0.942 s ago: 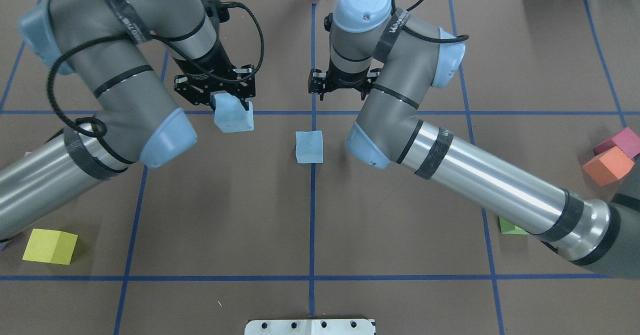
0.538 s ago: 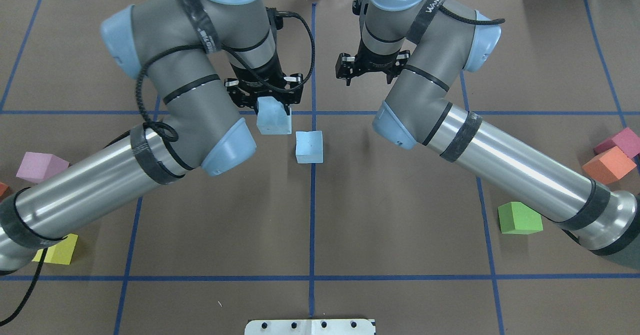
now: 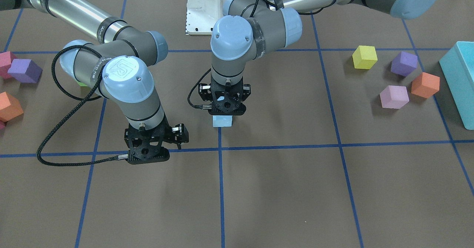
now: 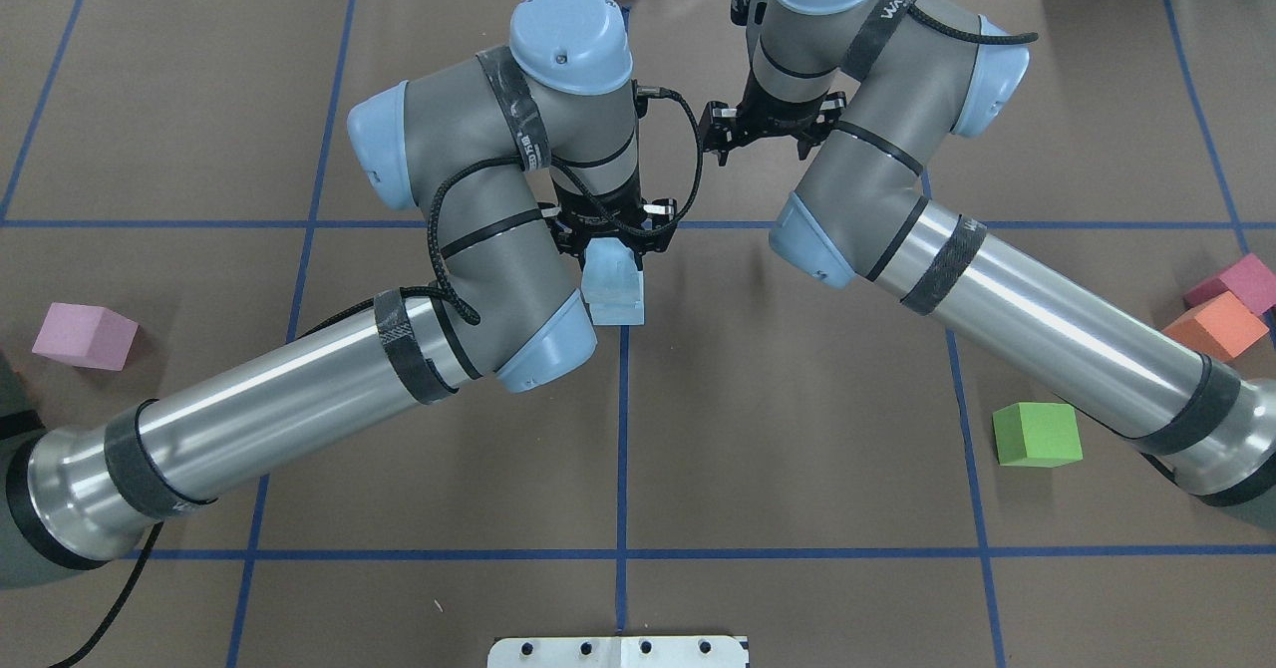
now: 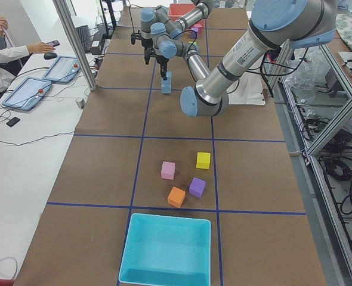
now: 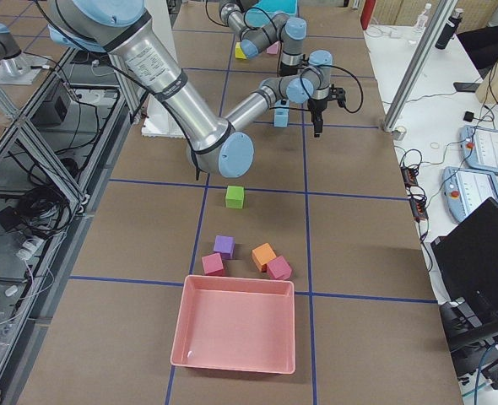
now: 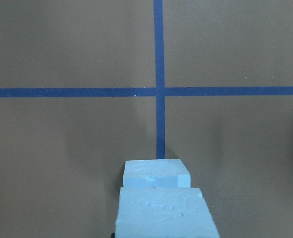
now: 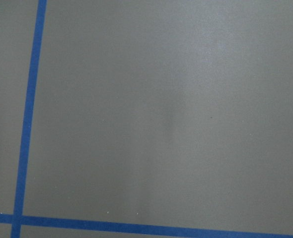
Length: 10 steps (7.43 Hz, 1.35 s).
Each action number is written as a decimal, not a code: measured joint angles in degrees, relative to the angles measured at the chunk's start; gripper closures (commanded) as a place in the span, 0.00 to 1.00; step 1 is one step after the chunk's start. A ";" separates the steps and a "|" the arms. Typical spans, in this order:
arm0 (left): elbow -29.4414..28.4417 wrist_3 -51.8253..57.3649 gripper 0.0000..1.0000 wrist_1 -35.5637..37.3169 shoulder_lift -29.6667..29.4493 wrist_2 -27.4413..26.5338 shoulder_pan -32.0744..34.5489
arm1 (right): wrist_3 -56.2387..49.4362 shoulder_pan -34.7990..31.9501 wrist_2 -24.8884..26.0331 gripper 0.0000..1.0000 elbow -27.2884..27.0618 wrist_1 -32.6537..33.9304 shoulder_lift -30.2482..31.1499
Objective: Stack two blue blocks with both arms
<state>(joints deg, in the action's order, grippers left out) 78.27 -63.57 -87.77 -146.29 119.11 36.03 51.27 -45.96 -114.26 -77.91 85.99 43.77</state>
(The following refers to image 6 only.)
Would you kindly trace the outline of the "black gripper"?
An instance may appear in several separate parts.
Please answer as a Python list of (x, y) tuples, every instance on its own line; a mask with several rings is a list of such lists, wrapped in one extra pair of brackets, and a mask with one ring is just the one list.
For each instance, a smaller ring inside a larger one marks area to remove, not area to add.
[(287, 65), (284, 62), (279, 64), (278, 76), (279, 77), (289, 77), (298, 75), (304, 66), (302, 64), (297, 65)]
[(327, 109), (327, 98), (308, 100), (308, 109), (311, 113), (311, 122), (313, 125), (313, 135), (319, 138), (322, 135), (323, 119), (322, 113)]

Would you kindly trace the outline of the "second robot base grey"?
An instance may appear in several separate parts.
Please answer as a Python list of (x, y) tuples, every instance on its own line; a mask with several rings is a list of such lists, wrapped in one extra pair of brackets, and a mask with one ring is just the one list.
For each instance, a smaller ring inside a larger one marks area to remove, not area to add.
[(8, 27), (0, 23), (0, 84), (31, 85), (42, 68), (49, 68), (42, 56), (24, 54)]

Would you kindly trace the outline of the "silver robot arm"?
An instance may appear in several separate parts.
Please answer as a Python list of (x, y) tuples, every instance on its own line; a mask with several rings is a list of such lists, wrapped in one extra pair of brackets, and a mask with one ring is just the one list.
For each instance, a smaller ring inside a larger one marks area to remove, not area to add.
[(225, 178), (243, 176), (251, 167), (254, 146), (244, 127), (281, 100), (306, 104), (322, 129), (322, 111), (330, 95), (333, 56), (319, 50), (303, 58), (306, 21), (284, 12), (267, 24), (250, 27), (245, 14), (253, 1), (219, 2), (219, 18), (241, 41), (248, 58), (274, 42), (283, 45), (279, 76), (261, 82), (226, 117), (216, 116), (154, 33), (152, 16), (142, 1), (50, 1), (45, 16), (51, 37), (86, 51), (120, 57), (141, 87), (159, 101), (182, 130), (187, 156), (196, 172)]
[[(253, 25), (247, 21), (247, 15), (252, 10), (265, 18), (263, 24)], [(219, 1), (218, 13), (220, 21), (238, 37), (246, 59), (259, 56), (278, 42), (281, 46), (278, 75), (285, 77), (299, 72), (307, 32), (307, 23), (303, 18), (283, 10), (265, 11), (257, 6), (257, 1)]]

